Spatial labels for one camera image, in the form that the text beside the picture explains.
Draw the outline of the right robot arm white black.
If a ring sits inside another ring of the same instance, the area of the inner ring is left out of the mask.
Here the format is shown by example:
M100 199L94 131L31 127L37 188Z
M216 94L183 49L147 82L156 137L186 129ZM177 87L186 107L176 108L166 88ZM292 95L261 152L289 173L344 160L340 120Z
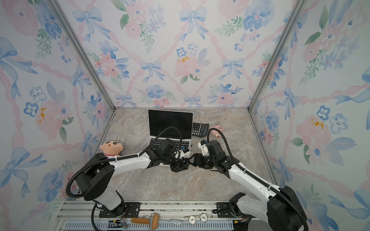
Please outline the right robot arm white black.
M200 154L194 154L193 166L215 170L243 185L257 199L238 193L230 199L230 208L236 216L251 215L269 224L274 231L307 231L308 220L295 192L288 186L272 184L249 171L241 162L227 156L216 141L198 143Z

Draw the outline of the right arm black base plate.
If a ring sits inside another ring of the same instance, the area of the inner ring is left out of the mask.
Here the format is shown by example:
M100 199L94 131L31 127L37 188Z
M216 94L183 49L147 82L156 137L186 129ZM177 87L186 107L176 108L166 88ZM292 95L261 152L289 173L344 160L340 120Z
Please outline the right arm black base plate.
M235 218L235 219L244 219L252 217L250 214L242 213L235 203L230 202L217 202L216 209L212 211L213 214L216 214L218 218Z

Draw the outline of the silver laptop black screen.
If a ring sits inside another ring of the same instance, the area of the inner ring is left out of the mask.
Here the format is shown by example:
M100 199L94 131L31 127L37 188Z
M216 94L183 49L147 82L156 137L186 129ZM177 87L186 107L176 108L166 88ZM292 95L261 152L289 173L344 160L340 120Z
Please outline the silver laptop black screen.
M180 111L153 110L148 111L150 148L159 146L165 139L175 143L175 150L183 146L192 146L193 113Z

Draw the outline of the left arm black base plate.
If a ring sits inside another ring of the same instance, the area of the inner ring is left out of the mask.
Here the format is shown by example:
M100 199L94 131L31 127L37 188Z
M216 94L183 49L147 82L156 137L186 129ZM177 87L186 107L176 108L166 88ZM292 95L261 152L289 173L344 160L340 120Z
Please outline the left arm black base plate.
M107 207L102 206L99 218L137 218L139 216L140 207L140 202L125 202L114 210L108 210Z

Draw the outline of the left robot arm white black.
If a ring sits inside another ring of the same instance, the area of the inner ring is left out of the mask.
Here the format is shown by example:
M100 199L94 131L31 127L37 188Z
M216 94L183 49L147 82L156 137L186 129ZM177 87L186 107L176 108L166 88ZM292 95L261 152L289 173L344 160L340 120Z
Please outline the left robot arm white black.
M66 185L66 194L70 198L83 198L94 201L108 210L114 217L122 216L127 205L119 192L109 187L113 177L123 173L156 166L169 166L172 172L187 170L189 167L190 149L184 145L175 147L169 139L163 140L159 146L147 147L144 151L118 157L106 157L98 153L78 170Z

